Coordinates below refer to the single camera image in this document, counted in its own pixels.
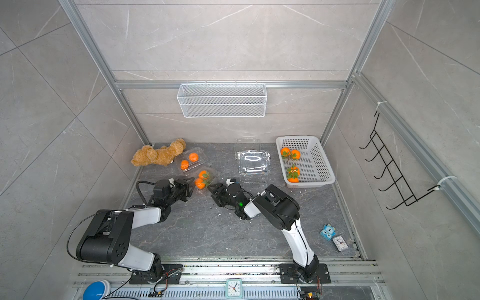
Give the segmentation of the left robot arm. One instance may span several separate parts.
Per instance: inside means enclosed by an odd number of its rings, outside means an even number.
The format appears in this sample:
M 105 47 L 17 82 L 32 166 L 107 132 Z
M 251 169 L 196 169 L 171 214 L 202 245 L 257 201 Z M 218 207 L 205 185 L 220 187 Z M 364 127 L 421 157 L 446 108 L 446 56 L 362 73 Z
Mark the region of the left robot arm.
M 158 254 L 131 244 L 131 231 L 166 221 L 171 206 L 186 202 L 193 193 L 193 177 L 161 179 L 156 182 L 139 180 L 135 184 L 142 205 L 127 209 L 100 209 L 90 220 L 79 240 L 75 253 L 66 245 L 68 255 L 82 263 L 114 265 L 138 272 L 159 273 L 163 269 Z

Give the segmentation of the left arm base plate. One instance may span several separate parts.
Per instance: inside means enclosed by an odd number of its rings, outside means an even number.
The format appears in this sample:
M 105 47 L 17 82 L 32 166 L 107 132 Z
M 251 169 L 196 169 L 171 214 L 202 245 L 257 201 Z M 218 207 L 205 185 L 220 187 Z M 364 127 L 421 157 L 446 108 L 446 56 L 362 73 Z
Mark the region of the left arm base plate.
M 129 281 L 132 285 L 173 284 L 177 285 L 183 272 L 182 264 L 154 265 L 150 271 L 133 271 Z

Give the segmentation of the leafy twin oranges container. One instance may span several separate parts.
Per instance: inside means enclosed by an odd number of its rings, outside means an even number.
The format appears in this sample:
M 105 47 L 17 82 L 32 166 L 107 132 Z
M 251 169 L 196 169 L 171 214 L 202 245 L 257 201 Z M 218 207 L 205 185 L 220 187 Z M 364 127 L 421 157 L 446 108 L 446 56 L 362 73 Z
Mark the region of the leafy twin oranges container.
M 207 186 L 211 184 L 211 173 L 209 171 L 201 171 L 197 178 L 194 180 L 195 186 L 199 190 L 205 189 Z
M 281 157 L 287 161 L 289 160 L 299 160 L 301 157 L 301 153 L 297 149 L 290 149 L 288 147 L 284 147 L 281 149 Z

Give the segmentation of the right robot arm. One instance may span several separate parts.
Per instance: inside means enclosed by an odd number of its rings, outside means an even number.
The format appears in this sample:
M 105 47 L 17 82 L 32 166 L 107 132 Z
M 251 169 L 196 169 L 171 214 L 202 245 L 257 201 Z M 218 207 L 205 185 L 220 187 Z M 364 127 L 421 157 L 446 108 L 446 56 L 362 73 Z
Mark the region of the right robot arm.
M 300 205 L 291 196 L 273 184 L 251 199 L 236 181 L 212 184 L 207 189 L 219 207 L 231 206 L 242 220 L 263 215 L 286 238 L 299 278 L 310 283 L 318 277 L 320 262 L 301 227 Z

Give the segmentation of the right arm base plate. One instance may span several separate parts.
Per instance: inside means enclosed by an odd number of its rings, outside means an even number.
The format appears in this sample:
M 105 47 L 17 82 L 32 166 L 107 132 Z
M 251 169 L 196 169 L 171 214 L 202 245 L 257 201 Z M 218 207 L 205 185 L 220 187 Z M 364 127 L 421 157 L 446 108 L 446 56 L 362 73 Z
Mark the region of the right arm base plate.
M 306 269 L 296 264 L 280 264 L 276 272 L 280 275 L 282 284 L 289 283 L 320 283 L 330 284 L 330 272 L 326 264 L 308 266 Z

